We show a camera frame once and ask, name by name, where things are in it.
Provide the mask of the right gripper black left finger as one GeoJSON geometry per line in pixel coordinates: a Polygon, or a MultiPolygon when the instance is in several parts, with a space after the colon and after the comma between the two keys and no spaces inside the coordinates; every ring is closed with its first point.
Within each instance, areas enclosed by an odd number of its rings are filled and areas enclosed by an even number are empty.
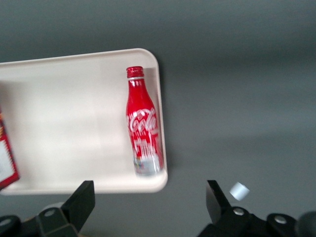
{"type": "Polygon", "coordinates": [[[94,182],[84,181],[61,207],[51,207],[37,215],[39,236],[78,237],[94,207],[94,182]]]}

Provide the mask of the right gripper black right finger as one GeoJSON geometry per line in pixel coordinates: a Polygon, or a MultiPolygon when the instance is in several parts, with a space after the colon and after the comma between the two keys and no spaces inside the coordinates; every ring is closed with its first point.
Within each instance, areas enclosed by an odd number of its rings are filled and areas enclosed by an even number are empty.
{"type": "Polygon", "coordinates": [[[200,237],[247,237],[252,216],[244,208],[231,206],[215,180],[206,186],[206,207],[211,223],[199,234],[200,237]]]}

